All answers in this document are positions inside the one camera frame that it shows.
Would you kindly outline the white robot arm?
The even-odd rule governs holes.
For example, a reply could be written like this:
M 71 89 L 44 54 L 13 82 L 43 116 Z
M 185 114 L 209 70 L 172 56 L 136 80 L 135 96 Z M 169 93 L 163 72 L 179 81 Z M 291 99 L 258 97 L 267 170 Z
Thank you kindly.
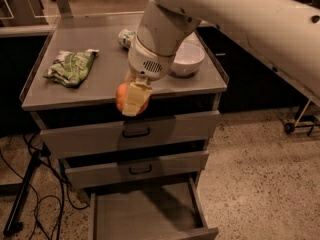
M 151 83 L 166 75 L 181 43 L 202 21 L 319 104 L 319 15 L 319 9 L 294 0 L 150 0 L 129 48 L 119 110 L 133 117 L 146 108 Z

